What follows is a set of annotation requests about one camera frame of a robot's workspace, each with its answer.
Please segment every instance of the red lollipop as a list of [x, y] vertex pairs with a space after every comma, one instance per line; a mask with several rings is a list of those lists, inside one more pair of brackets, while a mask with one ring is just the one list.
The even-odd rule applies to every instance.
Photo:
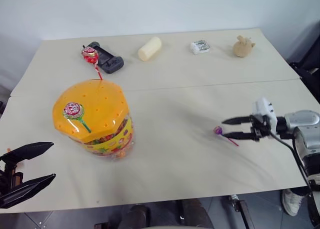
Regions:
[[96, 72], [98, 73], [100, 80], [103, 80], [99, 68], [98, 68], [98, 52], [97, 50], [93, 49], [90, 46], [87, 46], [85, 48], [83, 48], [81, 54], [83, 55], [83, 58], [88, 62], [88, 63], [92, 63], [94, 65], [94, 69], [96, 70]]

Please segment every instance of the candy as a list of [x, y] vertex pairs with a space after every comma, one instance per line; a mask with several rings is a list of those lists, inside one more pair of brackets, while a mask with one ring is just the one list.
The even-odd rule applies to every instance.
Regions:
[[87, 124], [82, 119], [84, 114], [85, 114], [85, 110], [84, 110], [83, 106], [80, 105], [79, 103], [76, 103], [76, 102], [69, 102], [67, 105], [65, 105], [65, 107], [63, 109], [63, 116], [65, 118], [67, 118], [69, 120], [79, 121], [85, 127], [85, 129], [87, 129], [87, 131], [89, 133], [91, 133], [90, 128], [87, 126]]
[[99, 55], [97, 50], [93, 49], [90, 46], [85, 47], [81, 54], [83, 55], [83, 58], [88, 62], [88, 63], [92, 63], [94, 65], [94, 69], [96, 70], [96, 72], [98, 73], [100, 80], [103, 80], [99, 68], [98, 68], [98, 59], [99, 59]]
[[[224, 136], [223, 135], [223, 131], [222, 131], [222, 127], [221, 126], [216, 126], [214, 129], [213, 129], [213, 132], [217, 135], [221, 135], [221, 136]], [[239, 146], [237, 143], [235, 143], [233, 140], [231, 140], [230, 138], [226, 137], [230, 142], [232, 142], [233, 144], [235, 144], [237, 147]]]
[[200, 53], [207, 53], [210, 51], [210, 46], [205, 40], [198, 40], [198, 41], [192, 42], [190, 44], [190, 48], [193, 54], [195, 55]]

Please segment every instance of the game controller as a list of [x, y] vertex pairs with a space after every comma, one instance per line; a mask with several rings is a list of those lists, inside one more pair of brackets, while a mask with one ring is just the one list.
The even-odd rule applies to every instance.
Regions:
[[87, 47], [91, 47], [98, 52], [98, 66], [108, 74], [118, 71], [125, 64], [121, 56], [114, 56], [102, 49], [97, 41], [91, 42]]

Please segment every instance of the lollipop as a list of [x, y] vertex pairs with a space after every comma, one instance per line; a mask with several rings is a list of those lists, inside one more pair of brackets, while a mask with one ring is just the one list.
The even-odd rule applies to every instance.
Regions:
[[[217, 134], [217, 135], [221, 135], [221, 136], [224, 136], [222, 134], [222, 128], [221, 126], [216, 126], [214, 129], [213, 129], [214, 133]], [[237, 143], [235, 143], [233, 140], [231, 140], [230, 138], [226, 137], [230, 142], [232, 142], [233, 144], [235, 144], [237, 147], [239, 146]]]
[[90, 46], [87, 46], [85, 48], [83, 48], [81, 54], [83, 55], [83, 58], [88, 62], [88, 63], [92, 63], [94, 64], [94, 69], [96, 70], [96, 72], [98, 73], [100, 80], [102, 79], [102, 76], [100, 74], [99, 68], [98, 68], [98, 52], [97, 50], [93, 49]]
[[63, 109], [63, 116], [65, 118], [79, 121], [85, 127], [85, 129], [87, 129], [87, 131], [91, 133], [90, 128], [82, 119], [84, 114], [85, 114], [85, 110], [83, 106], [76, 102], [69, 102], [67, 105], [65, 105]]

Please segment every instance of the lollipop stick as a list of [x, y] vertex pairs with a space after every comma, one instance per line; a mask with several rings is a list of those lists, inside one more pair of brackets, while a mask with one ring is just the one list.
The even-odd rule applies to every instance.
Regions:
[[79, 119], [79, 122], [82, 123], [82, 125], [85, 127], [85, 129], [88, 131], [88, 133], [91, 133], [91, 129], [87, 126], [87, 124], [84, 122], [84, 120]]
[[237, 147], [239, 146], [237, 143], [235, 143], [233, 140], [231, 140], [230, 138], [227, 137], [227, 139], [232, 142], [233, 144], [235, 144]]
[[98, 73], [99, 77], [100, 77], [100, 80], [103, 80], [101, 74], [100, 74], [100, 71], [99, 71], [99, 68], [98, 68], [98, 65], [95, 63], [94, 64], [94, 69], [96, 70], [96, 72]]

